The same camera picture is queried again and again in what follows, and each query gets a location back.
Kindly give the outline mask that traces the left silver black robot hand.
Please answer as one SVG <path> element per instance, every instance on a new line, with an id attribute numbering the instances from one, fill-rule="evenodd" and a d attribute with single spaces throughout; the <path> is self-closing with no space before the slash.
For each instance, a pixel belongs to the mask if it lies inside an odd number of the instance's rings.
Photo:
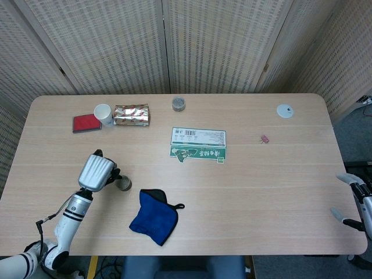
<path id="1" fill-rule="evenodd" d="M 91 192 L 99 192 L 106 185 L 121 179 L 120 169 L 111 159 L 103 156 L 103 151 L 97 149 L 89 155 L 80 175 L 78 184 Z"/>

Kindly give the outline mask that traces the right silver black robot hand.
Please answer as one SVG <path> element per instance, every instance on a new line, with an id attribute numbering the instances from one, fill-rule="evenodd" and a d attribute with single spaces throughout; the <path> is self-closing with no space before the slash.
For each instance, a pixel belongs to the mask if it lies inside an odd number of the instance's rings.
<path id="1" fill-rule="evenodd" d="M 351 187 L 357 200 L 361 221 L 344 217 L 336 208 L 330 208 L 332 215 L 342 224 L 365 232 L 368 238 L 371 239 L 371 180 L 369 178 L 360 178 L 350 173 L 339 173 L 336 177 Z"/>

